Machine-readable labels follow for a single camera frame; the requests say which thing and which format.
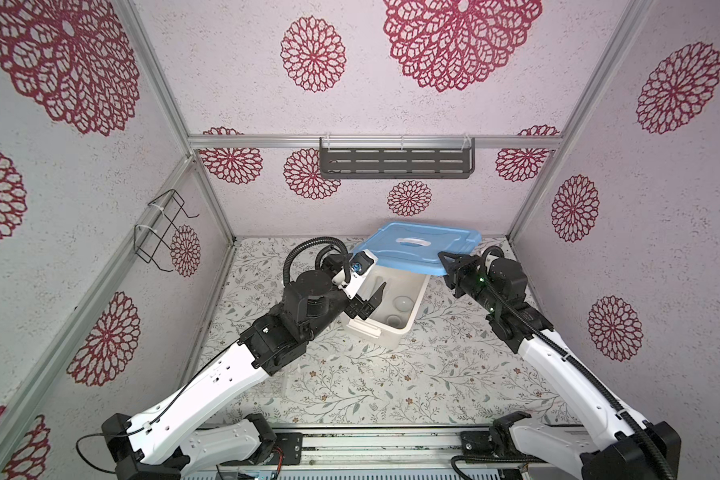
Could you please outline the white plastic bin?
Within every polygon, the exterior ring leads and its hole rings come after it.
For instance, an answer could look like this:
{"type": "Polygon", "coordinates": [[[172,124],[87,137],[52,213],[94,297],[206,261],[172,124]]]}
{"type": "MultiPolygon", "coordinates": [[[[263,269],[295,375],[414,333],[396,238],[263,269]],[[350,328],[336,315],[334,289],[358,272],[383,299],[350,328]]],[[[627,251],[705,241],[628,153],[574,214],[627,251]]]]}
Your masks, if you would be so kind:
{"type": "Polygon", "coordinates": [[[351,335],[386,349],[395,349],[401,340],[412,330],[423,302],[430,276],[386,267],[374,267],[359,290],[363,299],[368,299],[382,283],[386,282],[383,302],[367,319],[350,318],[346,314],[339,317],[341,326],[351,335]],[[393,301],[398,296],[407,296],[414,301],[410,312],[400,312],[393,301]],[[389,315],[397,315],[405,321],[401,329],[386,324],[389,315]]]}

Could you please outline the blue plastic lid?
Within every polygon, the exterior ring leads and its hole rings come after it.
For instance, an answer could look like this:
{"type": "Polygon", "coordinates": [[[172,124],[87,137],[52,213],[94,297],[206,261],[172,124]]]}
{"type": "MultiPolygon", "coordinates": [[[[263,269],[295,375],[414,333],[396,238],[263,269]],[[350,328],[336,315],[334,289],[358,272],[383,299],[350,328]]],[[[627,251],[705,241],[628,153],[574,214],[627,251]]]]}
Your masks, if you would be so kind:
{"type": "Polygon", "coordinates": [[[369,250],[380,267],[444,276],[439,253],[471,254],[481,241],[482,235],[476,230],[391,222],[355,246],[352,253],[369,250]]]}

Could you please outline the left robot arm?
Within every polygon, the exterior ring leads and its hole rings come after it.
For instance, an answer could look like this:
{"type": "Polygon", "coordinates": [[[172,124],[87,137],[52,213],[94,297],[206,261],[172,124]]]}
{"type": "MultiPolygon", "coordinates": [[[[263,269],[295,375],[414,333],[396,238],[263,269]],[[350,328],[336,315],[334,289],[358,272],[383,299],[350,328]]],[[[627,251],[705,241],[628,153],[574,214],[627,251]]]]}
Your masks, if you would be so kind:
{"type": "Polygon", "coordinates": [[[340,315],[368,318],[382,303],[386,284],[369,298],[359,290],[367,274],[302,273],[286,284],[282,300],[213,357],[186,385],[133,416],[117,413],[100,437],[118,479],[182,479],[223,464],[257,465],[276,450],[277,436],[261,414],[236,424],[205,428],[231,400],[271,378],[303,355],[340,315]]]}

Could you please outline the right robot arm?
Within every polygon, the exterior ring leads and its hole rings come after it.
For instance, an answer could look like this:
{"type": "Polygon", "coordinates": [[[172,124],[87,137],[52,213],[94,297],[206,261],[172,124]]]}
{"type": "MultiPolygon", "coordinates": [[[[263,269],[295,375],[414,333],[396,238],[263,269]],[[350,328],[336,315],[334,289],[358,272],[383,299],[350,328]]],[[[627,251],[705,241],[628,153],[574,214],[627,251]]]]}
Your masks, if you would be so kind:
{"type": "Polygon", "coordinates": [[[517,411],[493,421],[490,446],[471,462],[540,460],[576,479],[675,479],[681,439],[621,400],[570,350],[552,323],[526,301],[521,264],[491,246],[480,255],[441,252],[444,281],[454,296],[487,312],[495,336],[532,366],[578,419],[548,425],[517,411]]]}

